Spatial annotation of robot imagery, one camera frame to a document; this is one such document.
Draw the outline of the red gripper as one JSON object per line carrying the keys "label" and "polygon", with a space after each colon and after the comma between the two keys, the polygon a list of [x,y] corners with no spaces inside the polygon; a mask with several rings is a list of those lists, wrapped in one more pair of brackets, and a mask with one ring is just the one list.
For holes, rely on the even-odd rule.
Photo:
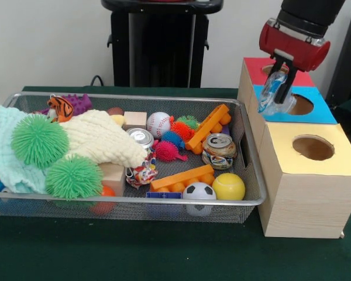
{"label": "red gripper", "polygon": [[296,68],[301,71],[316,70],[325,60],[331,43],[324,38],[317,39],[297,32],[270,18],[262,28],[259,47],[274,57],[268,78],[274,73],[285,73],[283,64],[285,59],[289,60],[285,63],[288,67],[287,78],[274,97],[276,104],[283,104],[295,80]]}

